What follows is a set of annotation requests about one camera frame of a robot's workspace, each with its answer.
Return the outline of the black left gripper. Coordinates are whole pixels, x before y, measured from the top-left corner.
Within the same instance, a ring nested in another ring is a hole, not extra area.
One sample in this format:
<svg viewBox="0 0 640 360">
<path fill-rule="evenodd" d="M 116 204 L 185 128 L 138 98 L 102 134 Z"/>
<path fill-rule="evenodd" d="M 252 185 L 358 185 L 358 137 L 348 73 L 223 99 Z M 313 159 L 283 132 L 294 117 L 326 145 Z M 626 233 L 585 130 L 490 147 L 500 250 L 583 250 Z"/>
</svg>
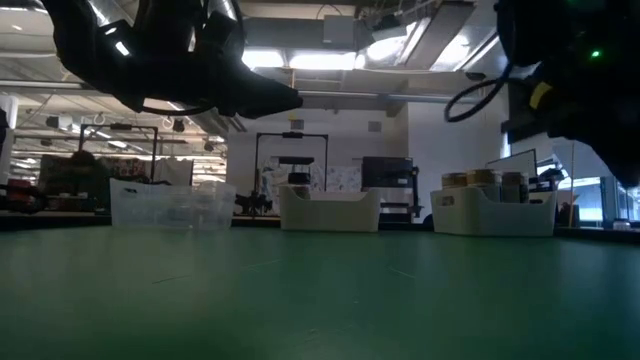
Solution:
<svg viewBox="0 0 640 360">
<path fill-rule="evenodd" d="M 237 0 L 139 0 L 134 21 L 101 26 L 99 40 L 99 89 L 135 112 L 160 113 L 149 99 L 247 119 L 303 105 L 296 89 L 242 64 Z"/>
</svg>

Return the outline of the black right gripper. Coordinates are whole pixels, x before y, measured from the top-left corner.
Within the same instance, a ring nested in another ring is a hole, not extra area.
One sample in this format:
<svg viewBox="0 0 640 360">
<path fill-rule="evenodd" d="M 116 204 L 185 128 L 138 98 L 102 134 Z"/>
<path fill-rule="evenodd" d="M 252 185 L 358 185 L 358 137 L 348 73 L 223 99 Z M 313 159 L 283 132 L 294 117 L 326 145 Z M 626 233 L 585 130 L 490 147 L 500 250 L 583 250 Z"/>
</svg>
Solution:
<svg viewBox="0 0 640 360">
<path fill-rule="evenodd" d="M 640 0 L 497 0 L 497 32 L 534 118 L 640 186 Z"/>
</svg>

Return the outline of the black-lid spice jar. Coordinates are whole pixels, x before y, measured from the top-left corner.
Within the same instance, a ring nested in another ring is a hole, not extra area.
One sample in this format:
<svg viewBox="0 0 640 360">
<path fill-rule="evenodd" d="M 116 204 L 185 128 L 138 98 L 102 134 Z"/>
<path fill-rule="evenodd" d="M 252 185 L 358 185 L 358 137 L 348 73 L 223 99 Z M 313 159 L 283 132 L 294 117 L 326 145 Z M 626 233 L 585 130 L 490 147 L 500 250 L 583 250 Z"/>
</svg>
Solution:
<svg viewBox="0 0 640 360">
<path fill-rule="evenodd" d="M 305 172 L 292 172 L 288 175 L 288 186 L 301 199 L 311 198 L 311 175 Z"/>
</svg>

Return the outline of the white triangular panel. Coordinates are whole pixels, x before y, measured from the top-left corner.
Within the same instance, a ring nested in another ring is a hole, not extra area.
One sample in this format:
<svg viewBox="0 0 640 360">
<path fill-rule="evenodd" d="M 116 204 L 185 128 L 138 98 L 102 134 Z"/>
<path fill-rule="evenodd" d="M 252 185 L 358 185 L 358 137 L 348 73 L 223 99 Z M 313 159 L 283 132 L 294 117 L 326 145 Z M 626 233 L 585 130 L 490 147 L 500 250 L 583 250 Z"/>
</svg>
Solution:
<svg viewBox="0 0 640 360">
<path fill-rule="evenodd" d="M 556 138 L 552 142 L 552 150 L 562 167 L 576 179 L 612 175 L 606 164 L 587 144 Z"/>
</svg>

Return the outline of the ceiling light panel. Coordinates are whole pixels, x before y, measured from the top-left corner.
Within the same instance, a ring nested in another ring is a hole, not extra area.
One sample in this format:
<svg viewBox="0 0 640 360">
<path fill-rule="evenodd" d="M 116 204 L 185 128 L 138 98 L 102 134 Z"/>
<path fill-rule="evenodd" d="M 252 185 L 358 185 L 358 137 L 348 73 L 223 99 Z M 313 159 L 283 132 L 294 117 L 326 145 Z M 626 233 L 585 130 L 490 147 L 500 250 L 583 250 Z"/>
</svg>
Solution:
<svg viewBox="0 0 640 360">
<path fill-rule="evenodd" d="M 291 68 L 302 70 L 346 70 L 355 68 L 357 55 L 350 53 L 298 53 L 286 58 L 281 50 L 245 50 L 242 62 L 251 69 Z"/>
</svg>

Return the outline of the grey ceiling pipe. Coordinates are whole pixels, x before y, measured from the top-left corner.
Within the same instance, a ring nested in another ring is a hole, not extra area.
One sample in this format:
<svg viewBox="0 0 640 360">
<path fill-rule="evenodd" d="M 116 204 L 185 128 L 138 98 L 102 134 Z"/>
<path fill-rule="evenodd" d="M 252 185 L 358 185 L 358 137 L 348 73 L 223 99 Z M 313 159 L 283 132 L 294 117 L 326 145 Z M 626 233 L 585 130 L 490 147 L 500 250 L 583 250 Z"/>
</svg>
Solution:
<svg viewBox="0 0 640 360">
<path fill-rule="evenodd" d="M 400 93 L 299 90 L 298 94 L 302 97 L 349 98 L 414 103 L 448 103 L 450 100 L 452 100 L 452 97 L 442 95 L 416 95 Z"/>
</svg>

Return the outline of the small black background robot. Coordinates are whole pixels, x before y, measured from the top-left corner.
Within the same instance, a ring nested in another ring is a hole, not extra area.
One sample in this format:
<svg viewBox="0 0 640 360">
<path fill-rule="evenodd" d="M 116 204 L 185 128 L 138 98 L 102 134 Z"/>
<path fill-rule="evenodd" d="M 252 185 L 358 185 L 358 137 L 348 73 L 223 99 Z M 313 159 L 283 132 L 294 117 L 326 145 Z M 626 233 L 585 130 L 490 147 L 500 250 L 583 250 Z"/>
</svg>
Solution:
<svg viewBox="0 0 640 360">
<path fill-rule="evenodd" d="M 241 209 L 239 215 L 252 217 L 262 216 L 273 210 L 273 201 L 269 200 L 265 194 L 258 194 L 256 191 L 252 191 L 249 196 L 237 194 L 235 205 Z"/>
</svg>

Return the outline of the computer monitor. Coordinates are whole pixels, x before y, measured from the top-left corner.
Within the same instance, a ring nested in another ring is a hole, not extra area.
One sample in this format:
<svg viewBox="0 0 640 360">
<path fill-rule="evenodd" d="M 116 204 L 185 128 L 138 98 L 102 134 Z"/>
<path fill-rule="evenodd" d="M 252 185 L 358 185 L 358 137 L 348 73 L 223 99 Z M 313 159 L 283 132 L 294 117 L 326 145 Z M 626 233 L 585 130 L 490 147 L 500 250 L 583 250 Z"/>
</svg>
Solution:
<svg viewBox="0 0 640 360">
<path fill-rule="evenodd" d="M 537 177 L 537 154 L 535 149 L 522 151 L 509 157 L 492 160 L 485 164 L 487 169 L 497 172 L 519 172 L 529 178 Z"/>
</svg>

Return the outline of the white cloth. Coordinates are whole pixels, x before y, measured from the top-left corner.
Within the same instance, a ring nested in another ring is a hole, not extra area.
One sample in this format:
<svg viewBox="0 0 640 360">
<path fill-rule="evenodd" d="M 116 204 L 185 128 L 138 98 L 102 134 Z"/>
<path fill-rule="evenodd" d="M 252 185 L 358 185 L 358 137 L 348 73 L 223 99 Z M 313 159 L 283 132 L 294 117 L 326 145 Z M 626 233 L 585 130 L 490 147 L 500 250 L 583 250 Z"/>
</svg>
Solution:
<svg viewBox="0 0 640 360">
<path fill-rule="evenodd" d="M 177 158 L 160 159 L 155 162 L 154 182 L 168 182 L 172 186 L 191 186 L 193 161 Z"/>
</svg>

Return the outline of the white plastic bin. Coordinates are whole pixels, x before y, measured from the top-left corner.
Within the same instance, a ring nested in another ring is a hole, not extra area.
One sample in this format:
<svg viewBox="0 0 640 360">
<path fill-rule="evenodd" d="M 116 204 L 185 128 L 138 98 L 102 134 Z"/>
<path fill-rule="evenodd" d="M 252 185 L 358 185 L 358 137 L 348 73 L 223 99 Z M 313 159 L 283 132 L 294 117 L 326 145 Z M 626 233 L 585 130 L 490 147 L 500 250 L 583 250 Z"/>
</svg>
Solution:
<svg viewBox="0 0 640 360">
<path fill-rule="evenodd" d="M 310 192 L 301 198 L 290 186 L 279 188 L 282 230 L 377 232 L 381 196 L 377 189 L 358 193 Z"/>
<path fill-rule="evenodd" d="M 552 236 L 557 192 L 533 196 L 541 203 L 495 202 L 474 187 L 433 191 L 430 198 L 434 231 L 461 236 Z"/>
</svg>

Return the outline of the black machine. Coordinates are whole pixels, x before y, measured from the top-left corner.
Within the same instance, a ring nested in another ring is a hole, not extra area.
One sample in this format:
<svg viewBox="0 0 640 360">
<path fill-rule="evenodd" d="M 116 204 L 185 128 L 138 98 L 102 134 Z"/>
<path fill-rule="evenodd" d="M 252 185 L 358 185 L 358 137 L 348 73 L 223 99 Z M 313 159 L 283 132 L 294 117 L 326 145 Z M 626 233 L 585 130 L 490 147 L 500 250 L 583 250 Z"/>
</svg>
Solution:
<svg viewBox="0 0 640 360">
<path fill-rule="evenodd" d="M 422 210 L 418 192 L 419 168 L 407 157 L 364 157 L 362 190 L 380 194 L 381 223 L 412 223 Z"/>
</svg>

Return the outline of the floral patterned cloth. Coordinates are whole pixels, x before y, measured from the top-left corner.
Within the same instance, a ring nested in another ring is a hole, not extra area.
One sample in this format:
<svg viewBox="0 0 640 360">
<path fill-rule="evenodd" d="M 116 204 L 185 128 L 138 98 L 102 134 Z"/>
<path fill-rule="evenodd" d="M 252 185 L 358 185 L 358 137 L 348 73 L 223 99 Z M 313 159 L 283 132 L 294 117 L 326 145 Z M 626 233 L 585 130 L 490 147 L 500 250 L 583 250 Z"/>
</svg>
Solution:
<svg viewBox="0 0 640 360">
<path fill-rule="evenodd" d="M 111 177 L 129 178 L 147 175 L 147 165 L 143 160 L 103 157 L 98 161 L 107 169 L 107 173 Z"/>
</svg>

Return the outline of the clear plastic container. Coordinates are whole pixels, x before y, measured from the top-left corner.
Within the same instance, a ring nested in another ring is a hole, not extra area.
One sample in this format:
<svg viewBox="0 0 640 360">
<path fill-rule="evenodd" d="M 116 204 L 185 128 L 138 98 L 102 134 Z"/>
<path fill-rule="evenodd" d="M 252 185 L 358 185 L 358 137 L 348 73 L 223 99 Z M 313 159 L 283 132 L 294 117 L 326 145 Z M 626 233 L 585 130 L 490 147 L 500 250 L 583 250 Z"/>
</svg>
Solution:
<svg viewBox="0 0 640 360">
<path fill-rule="evenodd" d="M 236 188 L 225 182 L 194 187 L 110 180 L 111 220 L 116 227 L 228 229 L 235 200 Z"/>
</svg>

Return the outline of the person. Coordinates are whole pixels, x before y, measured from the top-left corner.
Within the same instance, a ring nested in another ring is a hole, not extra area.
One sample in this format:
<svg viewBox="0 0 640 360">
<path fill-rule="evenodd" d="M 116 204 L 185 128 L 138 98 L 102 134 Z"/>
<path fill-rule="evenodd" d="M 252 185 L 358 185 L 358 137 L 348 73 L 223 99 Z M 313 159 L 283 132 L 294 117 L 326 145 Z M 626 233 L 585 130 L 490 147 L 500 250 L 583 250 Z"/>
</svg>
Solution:
<svg viewBox="0 0 640 360">
<path fill-rule="evenodd" d="M 93 154 L 81 150 L 70 158 L 73 191 L 86 193 L 97 209 L 110 209 L 110 173 Z"/>
</svg>

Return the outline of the green table mat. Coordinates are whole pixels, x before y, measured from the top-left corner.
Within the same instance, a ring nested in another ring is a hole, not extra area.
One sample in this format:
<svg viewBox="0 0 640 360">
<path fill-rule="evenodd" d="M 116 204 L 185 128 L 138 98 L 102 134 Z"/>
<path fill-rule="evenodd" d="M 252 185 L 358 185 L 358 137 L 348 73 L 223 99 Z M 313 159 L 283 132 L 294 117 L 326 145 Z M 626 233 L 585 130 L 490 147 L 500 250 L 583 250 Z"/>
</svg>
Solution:
<svg viewBox="0 0 640 360">
<path fill-rule="evenodd" d="M 640 360 L 640 247 L 429 232 L 0 233 L 0 360 Z"/>
</svg>

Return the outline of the black gantry frame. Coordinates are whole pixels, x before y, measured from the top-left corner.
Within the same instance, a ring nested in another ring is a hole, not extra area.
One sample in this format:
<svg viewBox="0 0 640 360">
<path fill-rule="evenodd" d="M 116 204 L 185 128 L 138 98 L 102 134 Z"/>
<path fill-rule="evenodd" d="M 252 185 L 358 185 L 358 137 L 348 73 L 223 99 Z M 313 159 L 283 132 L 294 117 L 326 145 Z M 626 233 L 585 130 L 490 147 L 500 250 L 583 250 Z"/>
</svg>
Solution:
<svg viewBox="0 0 640 360">
<path fill-rule="evenodd" d="M 278 137 L 282 139 L 321 138 L 325 142 L 324 158 L 325 158 L 325 161 L 328 161 L 329 136 L 327 134 L 305 134 L 303 132 L 296 132 L 296 131 L 288 131 L 288 132 L 282 132 L 282 133 L 258 132 L 255 138 L 254 185 L 252 190 L 252 191 L 256 191 L 258 194 L 264 194 L 260 190 L 262 171 L 260 170 L 258 165 L 259 154 L 260 154 L 260 140 L 262 137 Z M 305 173 L 309 173 L 310 175 L 311 175 L 311 165 L 314 163 L 314 161 L 315 161 L 314 157 L 300 157 L 300 156 L 279 157 L 280 163 L 292 166 L 292 172 L 305 172 Z"/>
</svg>

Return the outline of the black metal rack frame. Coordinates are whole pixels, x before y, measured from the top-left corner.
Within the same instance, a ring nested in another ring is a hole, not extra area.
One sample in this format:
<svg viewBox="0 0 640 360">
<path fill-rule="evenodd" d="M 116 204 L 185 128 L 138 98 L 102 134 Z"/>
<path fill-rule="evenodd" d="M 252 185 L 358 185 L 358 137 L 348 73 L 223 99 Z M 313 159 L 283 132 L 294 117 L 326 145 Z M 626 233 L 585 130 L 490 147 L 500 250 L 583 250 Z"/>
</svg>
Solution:
<svg viewBox="0 0 640 360">
<path fill-rule="evenodd" d="M 151 130 L 153 132 L 153 140 L 152 140 L 152 152 L 151 152 L 151 170 L 150 170 L 150 179 L 155 180 L 155 170 L 156 170 L 156 154 L 157 154 L 157 146 L 159 140 L 159 130 L 158 127 L 155 126 L 140 126 L 140 125 L 132 125 L 125 123 L 112 123 L 109 125 L 106 124 L 81 124 L 79 128 L 79 142 L 78 142 L 78 150 L 83 151 L 84 143 L 85 143 L 85 132 L 89 128 L 94 128 L 96 131 L 92 132 L 91 135 L 97 134 L 99 129 L 109 128 L 112 131 L 133 131 L 136 130 Z"/>
</svg>

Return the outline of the large silver ceiling duct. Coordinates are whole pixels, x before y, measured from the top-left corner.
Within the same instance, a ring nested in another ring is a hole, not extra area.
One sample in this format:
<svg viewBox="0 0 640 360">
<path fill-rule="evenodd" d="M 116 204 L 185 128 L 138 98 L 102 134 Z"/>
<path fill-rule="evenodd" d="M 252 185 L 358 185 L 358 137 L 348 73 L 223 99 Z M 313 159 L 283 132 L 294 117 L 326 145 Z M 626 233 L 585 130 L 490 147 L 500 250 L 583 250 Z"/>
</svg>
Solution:
<svg viewBox="0 0 640 360">
<path fill-rule="evenodd" d="M 465 25 L 431 65 L 431 72 L 498 75 L 507 65 L 495 27 Z"/>
</svg>

